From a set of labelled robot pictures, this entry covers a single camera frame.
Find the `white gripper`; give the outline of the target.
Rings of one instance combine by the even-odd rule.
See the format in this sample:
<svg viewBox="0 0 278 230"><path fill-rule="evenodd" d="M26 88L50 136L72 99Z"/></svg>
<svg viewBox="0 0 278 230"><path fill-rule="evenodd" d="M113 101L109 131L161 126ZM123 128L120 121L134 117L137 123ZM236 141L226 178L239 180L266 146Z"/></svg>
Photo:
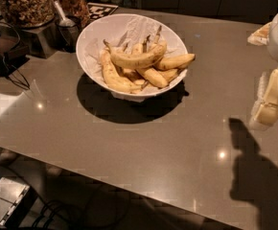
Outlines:
<svg viewBox="0 0 278 230"><path fill-rule="evenodd" d="M270 56L278 62L278 13L272 22L252 33L247 42L256 45L267 45ZM278 121L278 68L270 74L264 72L258 84L257 100L251 110L249 126L254 130L267 130Z"/></svg>

